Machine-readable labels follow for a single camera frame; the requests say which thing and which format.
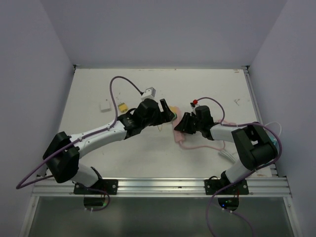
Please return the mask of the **yellow plug with cable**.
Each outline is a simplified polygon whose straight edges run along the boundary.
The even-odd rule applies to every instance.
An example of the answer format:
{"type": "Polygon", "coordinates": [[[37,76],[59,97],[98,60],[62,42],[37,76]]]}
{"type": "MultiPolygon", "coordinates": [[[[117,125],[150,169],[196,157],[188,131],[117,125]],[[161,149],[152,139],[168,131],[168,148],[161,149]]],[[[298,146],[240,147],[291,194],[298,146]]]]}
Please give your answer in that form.
{"type": "MultiPolygon", "coordinates": [[[[169,109],[174,113],[174,112],[177,112],[177,107],[175,106],[169,106],[169,109]]],[[[173,118],[170,122],[167,122],[167,123],[163,123],[161,125],[158,125],[157,128],[159,130],[159,132],[162,131],[163,127],[167,124],[172,124],[173,122],[175,121],[175,119],[173,118]]]]}

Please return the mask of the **pink power strip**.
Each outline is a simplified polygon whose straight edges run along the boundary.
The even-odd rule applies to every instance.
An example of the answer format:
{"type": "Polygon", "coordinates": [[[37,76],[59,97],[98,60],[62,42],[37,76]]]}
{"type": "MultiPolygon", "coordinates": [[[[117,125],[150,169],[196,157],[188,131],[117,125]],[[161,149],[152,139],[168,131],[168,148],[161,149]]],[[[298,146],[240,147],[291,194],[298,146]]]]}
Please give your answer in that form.
{"type": "MultiPolygon", "coordinates": [[[[179,118],[176,119],[173,123],[172,123],[172,128],[174,129],[174,127],[180,122],[181,118],[182,118],[182,114],[180,109],[177,107],[177,114],[179,115],[179,118]]],[[[194,150],[194,149],[200,149],[200,148],[210,148],[216,151],[224,151],[226,148],[226,143],[223,141],[223,147],[221,148],[216,148],[214,146],[210,146],[210,145],[201,145],[201,146],[186,146],[184,145],[185,142],[185,135],[181,132],[178,131],[174,131],[173,130],[173,135],[174,135],[174,141],[175,143],[179,144],[179,146],[183,149],[186,150],[194,150]]]]}

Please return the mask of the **yellow plug adapter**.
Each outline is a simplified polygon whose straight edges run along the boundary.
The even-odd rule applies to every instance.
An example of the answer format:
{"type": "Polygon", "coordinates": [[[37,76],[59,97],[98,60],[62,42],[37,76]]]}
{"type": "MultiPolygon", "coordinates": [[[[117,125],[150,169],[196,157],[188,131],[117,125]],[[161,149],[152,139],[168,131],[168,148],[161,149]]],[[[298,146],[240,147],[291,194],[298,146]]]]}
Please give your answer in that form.
{"type": "Polygon", "coordinates": [[[118,109],[123,114],[128,111],[128,106],[125,103],[121,103],[118,105],[118,109]]]}

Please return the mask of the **white plug adapter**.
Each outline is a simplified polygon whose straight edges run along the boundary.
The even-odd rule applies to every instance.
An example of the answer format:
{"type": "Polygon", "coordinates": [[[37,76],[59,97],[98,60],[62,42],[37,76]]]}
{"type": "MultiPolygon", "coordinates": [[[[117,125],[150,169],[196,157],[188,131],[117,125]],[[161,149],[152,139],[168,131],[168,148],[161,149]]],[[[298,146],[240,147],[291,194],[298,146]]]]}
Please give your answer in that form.
{"type": "Polygon", "coordinates": [[[106,100],[99,104],[100,112],[105,113],[111,110],[111,103],[106,100]]]}

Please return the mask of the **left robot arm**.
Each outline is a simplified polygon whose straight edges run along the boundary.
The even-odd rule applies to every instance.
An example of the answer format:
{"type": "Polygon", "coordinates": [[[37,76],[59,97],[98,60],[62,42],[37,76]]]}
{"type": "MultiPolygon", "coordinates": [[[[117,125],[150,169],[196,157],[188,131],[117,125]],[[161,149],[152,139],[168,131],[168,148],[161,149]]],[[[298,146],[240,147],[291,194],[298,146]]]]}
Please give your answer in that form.
{"type": "Polygon", "coordinates": [[[82,157],[107,144],[138,135],[148,126],[168,123],[176,117],[164,99],[159,103],[145,99],[137,108],[97,129],[73,135],[57,133],[43,160],[57,183],[73,181],[84,185],[90,193],[97,194],[103,187],[102,177],[95,168],[80,164],[82,157]]]}

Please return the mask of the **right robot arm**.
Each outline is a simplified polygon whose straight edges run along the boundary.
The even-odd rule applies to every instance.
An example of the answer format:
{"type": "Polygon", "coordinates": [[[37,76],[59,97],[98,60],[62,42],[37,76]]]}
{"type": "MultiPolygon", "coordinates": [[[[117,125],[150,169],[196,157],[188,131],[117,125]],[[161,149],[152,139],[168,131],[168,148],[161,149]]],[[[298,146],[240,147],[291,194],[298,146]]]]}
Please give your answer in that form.
{"type": "Polygon", "coordinates": [[[249,173],[278,156],[278,150],[263,125],[257,122],[247,125],[215,122],[208,106],[198,106],[191,113],[185,112],[174,130],[186,134],[200,132],[208,140],[235,144],[239,159],[220,178],[220,188],[226,194],[237,189],[238,180],[245,179],[249,173]]]}

